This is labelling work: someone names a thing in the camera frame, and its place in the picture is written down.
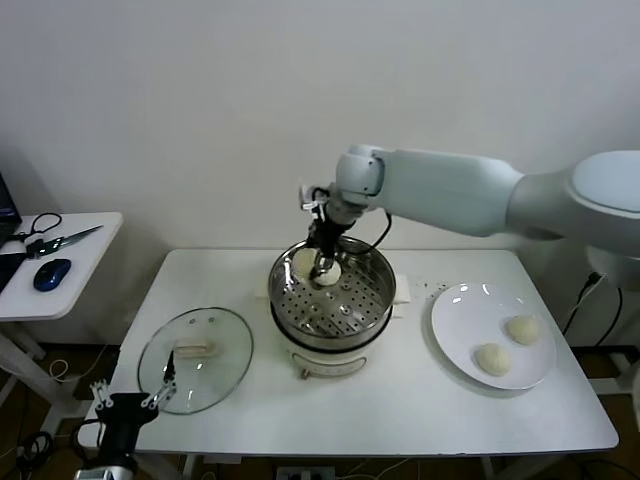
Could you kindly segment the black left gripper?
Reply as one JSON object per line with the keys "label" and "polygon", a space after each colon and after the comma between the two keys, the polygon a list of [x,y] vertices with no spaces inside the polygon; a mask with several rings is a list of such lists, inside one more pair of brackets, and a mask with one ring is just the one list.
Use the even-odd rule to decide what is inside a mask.
{"label": "black left gripper", "polygon": [[96,403],[97,419],[105,426],[94,466],[136,469],[134,453],[141,428],[158,417],[158,409],[162,409],[177,391],[174,352],[169,354],[161,385],[149,395],[110,395],[105,379],[91,383],[90,389]]}

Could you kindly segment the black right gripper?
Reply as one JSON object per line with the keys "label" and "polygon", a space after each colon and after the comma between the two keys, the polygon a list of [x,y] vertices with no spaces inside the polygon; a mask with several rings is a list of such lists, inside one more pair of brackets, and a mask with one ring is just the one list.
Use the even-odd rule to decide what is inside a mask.
{"label": "black right gripper", "polygon": [[335,263],[336,249],[340,237],[350,229],[349,224],[339,224],[326,218],[314,219],[309,227],[308,247],[317,249],[321,255],[314,258],[309,279],[315,281],[322,274],[322,262],[325,270],[330,270]]}

